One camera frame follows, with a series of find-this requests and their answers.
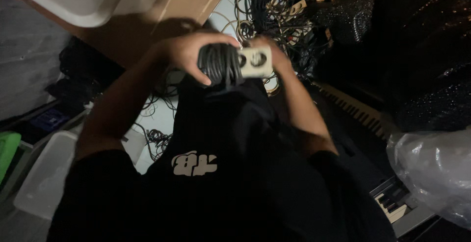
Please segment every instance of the coiled black cable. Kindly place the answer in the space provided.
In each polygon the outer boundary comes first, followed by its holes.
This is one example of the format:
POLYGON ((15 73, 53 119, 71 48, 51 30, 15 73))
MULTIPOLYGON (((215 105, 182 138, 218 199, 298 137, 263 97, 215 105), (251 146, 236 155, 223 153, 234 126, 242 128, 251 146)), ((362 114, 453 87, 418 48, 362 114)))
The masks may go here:
POLYGON ((224 81, 226 86, 244 82, 237 48, 223 43, 208 44, 200 49, 198 68, 209 77, 211 86, 224 81))

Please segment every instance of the beige power strip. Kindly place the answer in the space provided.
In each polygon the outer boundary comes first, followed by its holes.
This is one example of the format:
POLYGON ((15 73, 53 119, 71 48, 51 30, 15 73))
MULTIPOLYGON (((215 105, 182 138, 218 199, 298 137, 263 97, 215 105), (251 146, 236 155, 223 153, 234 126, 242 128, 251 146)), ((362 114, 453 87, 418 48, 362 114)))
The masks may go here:
POLYGON ((244 78, 267 78, 273 73, 269 46, 239 50, 240 71, 244 78))

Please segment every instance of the person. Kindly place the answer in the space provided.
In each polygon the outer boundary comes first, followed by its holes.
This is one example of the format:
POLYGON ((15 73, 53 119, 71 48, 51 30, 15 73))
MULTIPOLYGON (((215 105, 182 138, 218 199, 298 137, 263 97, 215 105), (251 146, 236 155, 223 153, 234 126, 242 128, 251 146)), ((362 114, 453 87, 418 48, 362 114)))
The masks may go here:
POLYGON ((383 211, 338 163, 327 127, 290 60, 269 45, 283 81, 289 133, 261 81, 212 85, 197 67, 209 43, 193 33, 154 45, 103 94, 76 145, 48 241, 396 241, 383 211), (173 137, 141 175, 121 139, 165 72, 179 88, 173 137))

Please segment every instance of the transparent plastic bag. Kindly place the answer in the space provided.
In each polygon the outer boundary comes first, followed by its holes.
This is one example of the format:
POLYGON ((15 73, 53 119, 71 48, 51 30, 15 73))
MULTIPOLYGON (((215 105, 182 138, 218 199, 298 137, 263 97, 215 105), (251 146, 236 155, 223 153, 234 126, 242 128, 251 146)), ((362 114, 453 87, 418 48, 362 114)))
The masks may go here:
POLYGON ((471 130, 393 134, 387 152, 413 196, 471 230, 471 130))

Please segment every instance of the black fabric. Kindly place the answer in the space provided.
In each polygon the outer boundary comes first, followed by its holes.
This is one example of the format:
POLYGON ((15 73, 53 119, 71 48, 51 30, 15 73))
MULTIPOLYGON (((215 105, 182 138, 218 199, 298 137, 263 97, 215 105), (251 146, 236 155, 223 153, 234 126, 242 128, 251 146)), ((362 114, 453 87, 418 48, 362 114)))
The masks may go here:
POLYGON ((144 175, 118 150, 77 162, 48 241, 396 241, 336 155, 293 150, 262 88, 183 83, 162 157, 144 175))

